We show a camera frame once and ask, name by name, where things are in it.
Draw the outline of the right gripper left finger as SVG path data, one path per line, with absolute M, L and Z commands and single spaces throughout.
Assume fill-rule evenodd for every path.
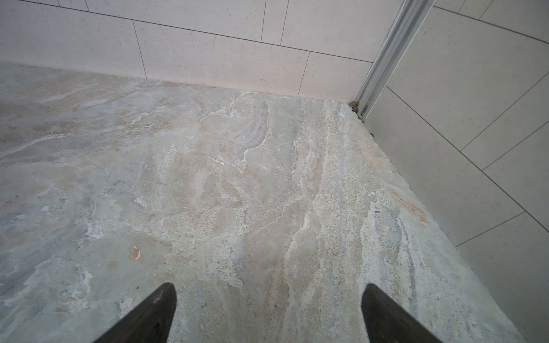
M 167 342 L 176 308 L 175 286 L 166 282 L 95 342 Z

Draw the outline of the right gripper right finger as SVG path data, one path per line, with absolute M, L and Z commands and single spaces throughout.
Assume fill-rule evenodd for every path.
M 433 333 L 373 283 L 367 284 L 363 292 L 361 310 L 371 343 L 441 343 Z

